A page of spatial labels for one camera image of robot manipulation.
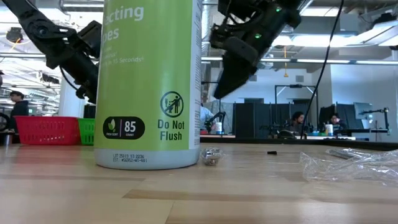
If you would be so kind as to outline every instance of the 85 count label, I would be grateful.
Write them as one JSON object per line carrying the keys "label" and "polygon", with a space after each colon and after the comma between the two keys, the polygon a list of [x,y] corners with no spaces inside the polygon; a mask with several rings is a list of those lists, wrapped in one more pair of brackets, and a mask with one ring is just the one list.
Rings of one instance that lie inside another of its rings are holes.
{"label": "85 count label", "polygon": [[103,124],[108,139],[136,140],[145,133],[145,123],[138,117],[108,117]]}

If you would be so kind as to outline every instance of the clear plastic bag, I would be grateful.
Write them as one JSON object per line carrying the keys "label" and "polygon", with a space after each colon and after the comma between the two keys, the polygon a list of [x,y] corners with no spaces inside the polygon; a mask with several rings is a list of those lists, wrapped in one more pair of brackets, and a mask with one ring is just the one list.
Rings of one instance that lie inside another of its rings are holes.
{"label": "clear plastic bag", "polygon": [[334,182],[368,180],[398,187],[398,150],[367,153],[354,149],[333,149],[327,150],[327,153],[350,159],[327,161],[301,152],[304,179]]}

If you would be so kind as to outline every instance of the red basket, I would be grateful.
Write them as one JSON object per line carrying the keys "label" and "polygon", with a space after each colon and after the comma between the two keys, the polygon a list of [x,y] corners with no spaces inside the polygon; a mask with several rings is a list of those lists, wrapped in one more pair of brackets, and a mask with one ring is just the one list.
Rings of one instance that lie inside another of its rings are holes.
{"label": "red basket", "polygon": [[70,146],[80,143],[76,118],[15,116],[15,119],[22,144]]}

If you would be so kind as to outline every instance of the disinfecting wipes container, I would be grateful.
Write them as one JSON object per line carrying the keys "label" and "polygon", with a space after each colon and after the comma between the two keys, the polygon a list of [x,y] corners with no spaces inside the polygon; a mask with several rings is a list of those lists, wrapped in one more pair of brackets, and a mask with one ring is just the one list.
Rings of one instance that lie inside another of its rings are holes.
{"label": "disinfecting wipes container", "polygon": [[173,169],[199,158],[201,0],[105,1],[95,159]]}

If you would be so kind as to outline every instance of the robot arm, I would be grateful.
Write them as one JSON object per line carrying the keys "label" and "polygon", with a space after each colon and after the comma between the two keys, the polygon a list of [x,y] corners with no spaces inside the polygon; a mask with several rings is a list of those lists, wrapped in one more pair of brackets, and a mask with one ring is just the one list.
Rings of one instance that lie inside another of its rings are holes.
{"label": "robot arm", "polygon": [[26,35],[45,55],[46,66],[65,69],[74,79],[79,98],[96,102],[98,66],[90,56],[100,57],[101,24],[91,22],[79,33],[54,24],[28,0],[3,0],[15,14]]}
{"label": "robot arm", "polygon": [[381,110],[374,110],[374,111],[363,111],[361,114],[371,114],[371,113],[384,113],[384,122],[386,124],[387,134],[391,134],[390,124],[388,123],[388,111],[389,108],[384,108]]}
{"label": "robot arm", "polygon": [[224,111],[223,111],[223,112],[218,112],[218,113],[215,114],[212,118],[210,118],[210,120],[206,121],[206,122],[205,122],[205,127],[206,127],[207,131],[210,133],[210,131],[211,131],[211,126],[212,126],[212,124],[213,124],[213,121],[214,121],[215,119],[217,119],[217,118],[220,118],[221,123],[224,125],[225,116],[226,116],[226,112],[224,112]]}
{"label": "robot arm", "polygon": [[[296,28],[301,23],[298,8],[302,3],[303,0],[218,1],[218,11],[225,19],[211,29],[210,44],[226,53],[215,98],[235,91],[257,72],[257,64],[284,27]],[[246,22],[237,23],[232,15]]]}

